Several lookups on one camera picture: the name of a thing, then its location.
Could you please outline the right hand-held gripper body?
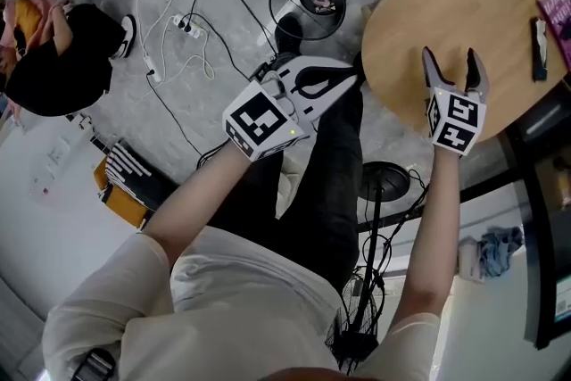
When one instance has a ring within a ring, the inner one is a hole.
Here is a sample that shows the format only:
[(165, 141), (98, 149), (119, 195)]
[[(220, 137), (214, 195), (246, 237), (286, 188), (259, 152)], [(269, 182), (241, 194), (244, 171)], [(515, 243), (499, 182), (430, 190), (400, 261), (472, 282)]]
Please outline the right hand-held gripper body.
[(467, 155), (479, 138), (486, 114), (487, 84), (462, 93), (455, 86), (429, 87), (426, 118), (434, 146)]

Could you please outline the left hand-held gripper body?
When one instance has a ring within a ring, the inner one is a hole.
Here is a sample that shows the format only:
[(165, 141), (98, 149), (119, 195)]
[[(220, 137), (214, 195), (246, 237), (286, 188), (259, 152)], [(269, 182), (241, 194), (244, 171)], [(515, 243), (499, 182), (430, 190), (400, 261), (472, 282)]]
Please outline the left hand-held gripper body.
[(260, 160), (310, 137), (293, 88), (294, 77), (287, 70), (272, 70), (263, 83), (253, 79), (223, 112), (228, 138), (248, 160)]

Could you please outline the black pen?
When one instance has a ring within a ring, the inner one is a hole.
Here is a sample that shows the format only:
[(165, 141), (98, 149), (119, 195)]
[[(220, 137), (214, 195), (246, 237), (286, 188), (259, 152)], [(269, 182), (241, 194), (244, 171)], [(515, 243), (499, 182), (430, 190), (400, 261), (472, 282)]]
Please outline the black pen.
[(533, 17), (530, 20), (532, 39), (532, 78), (534, 82), (547, 79), (547, 36), (546, 22)]

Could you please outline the person's right forearm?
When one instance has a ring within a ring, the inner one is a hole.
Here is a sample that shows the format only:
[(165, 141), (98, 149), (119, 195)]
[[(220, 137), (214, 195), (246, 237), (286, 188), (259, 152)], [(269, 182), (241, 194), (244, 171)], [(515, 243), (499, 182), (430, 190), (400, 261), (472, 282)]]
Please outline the person's right forearm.
[(442, 314), (456, 271), (459, 210), (459, 156), (437, 146), (426, 205), (392, 326), (419, 313)]

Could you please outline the person's left forearm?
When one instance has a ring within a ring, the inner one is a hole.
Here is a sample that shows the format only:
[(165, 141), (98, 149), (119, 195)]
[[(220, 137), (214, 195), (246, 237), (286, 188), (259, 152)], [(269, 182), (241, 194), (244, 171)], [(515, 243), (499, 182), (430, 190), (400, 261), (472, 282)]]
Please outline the person's left forearm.
[(251, 163), (232, 143), (224, 145), (160, 206), (144, 234), (173, 266), (222, 205)]

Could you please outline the person's black shoe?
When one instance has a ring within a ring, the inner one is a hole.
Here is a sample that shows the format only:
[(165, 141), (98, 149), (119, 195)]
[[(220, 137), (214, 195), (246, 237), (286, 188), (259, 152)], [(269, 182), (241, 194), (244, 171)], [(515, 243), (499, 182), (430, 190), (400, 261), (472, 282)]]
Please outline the person's black shoe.
[(275, 30), (277, 51), (299, 55), (302, 43), (302, 25), (292, 13), (287, 13), (277, 23)]

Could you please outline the person's black trousers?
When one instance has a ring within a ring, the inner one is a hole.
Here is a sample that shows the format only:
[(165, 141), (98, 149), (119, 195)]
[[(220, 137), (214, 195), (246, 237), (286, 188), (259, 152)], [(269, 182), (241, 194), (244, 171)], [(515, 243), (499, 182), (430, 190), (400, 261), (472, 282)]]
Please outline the person's black trousers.
[(284, 155), (254, 162), (209, 224), (282, 255), (343, 291), (359, 257), (357, 200), (362, 176), (363, 98), (357, 81), (321, 117), (295, 197), (276, 215)]

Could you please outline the black standing fan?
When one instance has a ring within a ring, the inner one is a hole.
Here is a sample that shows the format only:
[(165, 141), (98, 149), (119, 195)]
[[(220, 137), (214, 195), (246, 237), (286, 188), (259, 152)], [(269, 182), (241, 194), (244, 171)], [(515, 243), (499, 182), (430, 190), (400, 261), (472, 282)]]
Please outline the black standing fan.
[(392, 241), (379, 233), (381, 206), (402, 198), (409, 189), (410, 178), (403, 167), (392, 162), (363, 166), (359, 197), (373, 205), (372, 219), (366, 221), (368, 235), (361, 246), (365, 263), (353, 269), (326, 340), (338, 368), (346, 373), (377, 347), (377, 323), (385, 307), (382, 268), (392, 254)]

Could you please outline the purple book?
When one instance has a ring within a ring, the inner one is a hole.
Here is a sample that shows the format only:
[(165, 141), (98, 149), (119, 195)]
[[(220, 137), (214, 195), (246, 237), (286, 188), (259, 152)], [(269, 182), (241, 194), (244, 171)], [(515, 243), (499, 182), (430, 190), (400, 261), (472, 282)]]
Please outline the purple book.
[(537, 0), (537, 4), (571, 72), (571, 0)]

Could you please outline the white power strip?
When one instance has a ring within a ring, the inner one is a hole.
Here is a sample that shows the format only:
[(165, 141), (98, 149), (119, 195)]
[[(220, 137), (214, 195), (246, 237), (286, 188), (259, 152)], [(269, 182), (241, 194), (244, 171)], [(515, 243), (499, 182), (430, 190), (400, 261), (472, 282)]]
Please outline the white power strip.
[(172, 23), (177, 29), (182, 30), (190, 37), (193, 38), (208, 37), (208, 32), (205, 29), (203, 29), (198, 24), (192, 22), (190, 19), (188, 19), (186, 16), (182, 14), (174, 15), (172, 17)]

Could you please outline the black white striped box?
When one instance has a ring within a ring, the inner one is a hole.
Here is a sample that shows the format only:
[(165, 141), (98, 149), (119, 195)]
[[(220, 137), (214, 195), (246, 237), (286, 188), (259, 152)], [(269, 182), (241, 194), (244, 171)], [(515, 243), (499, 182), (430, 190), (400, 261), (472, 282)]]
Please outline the black white striped box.
[(105, 174), (115, 185), (147, 209), (156, 211), (178, 188), (127, 143), (115, 143), (105, 159)]

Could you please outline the blue cloth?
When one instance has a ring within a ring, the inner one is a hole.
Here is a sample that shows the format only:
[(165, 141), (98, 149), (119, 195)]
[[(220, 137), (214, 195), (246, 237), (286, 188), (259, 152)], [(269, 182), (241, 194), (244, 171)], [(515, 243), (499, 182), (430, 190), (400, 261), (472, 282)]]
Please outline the blue cloth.
[(512, 255), (523, 245), (520, 227), (490, 228), (478, 242), (483, 278), (500, 277), (509, 270)]

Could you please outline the white cloth roll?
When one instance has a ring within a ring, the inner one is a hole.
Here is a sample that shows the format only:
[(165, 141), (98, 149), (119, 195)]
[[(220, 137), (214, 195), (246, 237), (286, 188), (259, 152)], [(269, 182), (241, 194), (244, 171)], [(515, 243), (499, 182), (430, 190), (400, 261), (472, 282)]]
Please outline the white cloth roll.
[(481, 247), (478, 241), (469, 236), (459, 242), (458, 274), (459, 277), (474, 283), (482, 284), (484, 274), (480, 265)]

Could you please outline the yellow box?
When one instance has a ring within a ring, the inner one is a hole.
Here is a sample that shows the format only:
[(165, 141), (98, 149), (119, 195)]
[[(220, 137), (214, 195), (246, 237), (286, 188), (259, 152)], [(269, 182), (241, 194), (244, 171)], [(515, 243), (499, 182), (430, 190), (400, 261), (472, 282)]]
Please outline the yellow box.
[(105, 173), (105, 163), (106, 160), (103, 159), (94, 170), (99, 199), (128, 224), (141, 230), (152, 216), (152, 211), (110, 181)]

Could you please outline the white wall socket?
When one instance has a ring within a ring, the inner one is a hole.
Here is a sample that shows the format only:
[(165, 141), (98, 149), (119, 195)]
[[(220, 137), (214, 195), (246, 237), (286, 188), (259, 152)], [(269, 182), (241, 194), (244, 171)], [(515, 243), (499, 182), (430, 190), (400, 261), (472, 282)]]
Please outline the white wall socket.
[(58, 137), (47, 153), (49, 164), (55, 168), (62, 166), (70, 153), (70, 149), (69, 141), (64, 137)]

